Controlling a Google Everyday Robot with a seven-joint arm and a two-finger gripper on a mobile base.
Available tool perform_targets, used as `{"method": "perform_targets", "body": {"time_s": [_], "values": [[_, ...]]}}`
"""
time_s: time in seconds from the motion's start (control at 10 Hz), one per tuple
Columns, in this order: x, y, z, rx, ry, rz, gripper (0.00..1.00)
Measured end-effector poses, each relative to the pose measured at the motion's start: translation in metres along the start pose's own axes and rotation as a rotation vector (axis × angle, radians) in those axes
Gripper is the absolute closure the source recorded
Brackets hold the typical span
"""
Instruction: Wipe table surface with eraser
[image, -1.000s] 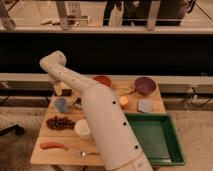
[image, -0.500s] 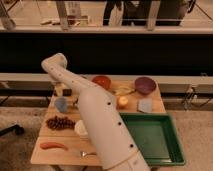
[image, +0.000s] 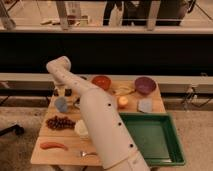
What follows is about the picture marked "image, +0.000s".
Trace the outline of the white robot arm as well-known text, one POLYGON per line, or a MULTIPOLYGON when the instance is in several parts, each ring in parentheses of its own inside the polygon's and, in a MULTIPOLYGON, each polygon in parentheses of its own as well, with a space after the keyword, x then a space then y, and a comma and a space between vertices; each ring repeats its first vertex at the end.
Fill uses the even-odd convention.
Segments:
POLYGON ((57 84, 79 94, 82 119, 105 171, 150 171, 109 93, 71 73, 66 56, 49 61, 46 68, 57 84))

